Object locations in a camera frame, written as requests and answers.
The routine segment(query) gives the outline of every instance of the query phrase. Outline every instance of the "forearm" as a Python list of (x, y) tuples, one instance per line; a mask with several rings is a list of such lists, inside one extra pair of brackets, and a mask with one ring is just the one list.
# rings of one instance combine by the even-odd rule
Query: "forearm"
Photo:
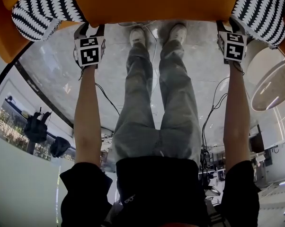
[(232, 63), (223, 134), (227, 170), (249, 160), (249, 104), (242, 73)]
[(84, 70), (81, 79), (74, 119), (75, 162), (90, 162), (99, 166), (101, 127), (94, 73), (95, 67), (90, 66)]

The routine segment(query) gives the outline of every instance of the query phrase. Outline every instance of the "jeans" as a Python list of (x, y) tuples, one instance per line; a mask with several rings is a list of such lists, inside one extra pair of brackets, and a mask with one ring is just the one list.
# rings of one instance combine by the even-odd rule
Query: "jeans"
[(201, 131), (191, 83), (177, 40), (160, 54), (160, 90), (164, 106), (161, 129), (151, 112), (153, 70), (143, 44), (135, 43), (127, 60), (125, 103), (113, 136), (116, 162), (128, 157), (165, 156), (200, 162)]

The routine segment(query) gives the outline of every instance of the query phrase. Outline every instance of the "person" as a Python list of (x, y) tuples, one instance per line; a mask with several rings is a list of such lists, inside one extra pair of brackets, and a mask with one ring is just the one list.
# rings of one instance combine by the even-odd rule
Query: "person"
[[(187, 29), (177, 24), (160, 54), (161, 129), (154, 127), (150, 100), (152, 64), (144, 31), (130, 33), (125, 104), (113, 136), (117, 188), (122, 207), (107, 201), (112, 180), (99, 168), (101, 127), (95, 67), (82, 75), (75, 111), (75, 165), (61, 174), (68, 193), (62, 226), (205, 227), (211, 223), (198, 179), (201, 131), (190, 77), (182, 61)], [(226, 178), (221, 219), (231, 226), (257, 226), (259, 201), (249, 161), (249, 106), (243, 76), (230, 62), (224, 123)]]

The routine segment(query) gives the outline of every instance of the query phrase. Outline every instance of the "black shirt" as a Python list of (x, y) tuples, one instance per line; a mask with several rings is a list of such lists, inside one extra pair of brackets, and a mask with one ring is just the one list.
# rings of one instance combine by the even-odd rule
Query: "black shirt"
[[(169, 157), (126, 158), (116, 164), (123, 209), (114, 227), (158, 227), (166, 223), (208, 226), (205, 194), (192, 160)], [(259, 201), (249, 161), (226, 175), (220, 213), (231, 226), (256, 227)], [(61, 174), (68, 194), (62, 202), (62, 226), (98, 227), (111, 209), (107, 193), (112, 180), (96, 165), (77, 163)]]

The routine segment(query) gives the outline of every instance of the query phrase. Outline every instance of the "black sleeve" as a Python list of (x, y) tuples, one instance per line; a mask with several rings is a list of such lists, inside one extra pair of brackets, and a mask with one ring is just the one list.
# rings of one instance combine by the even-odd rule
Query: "black sleeve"
[(62, 227), (98, 227), (111, 204), (107, 193), (112, 179), (92, 163), (77, 163), (60, 175), (68, 193), (62, 201)]
[(257, 227), (259, 191), (254, 184), (254, 170), (250, 161), (240, 162), (229, 170), (221, 211), (232, 227)]

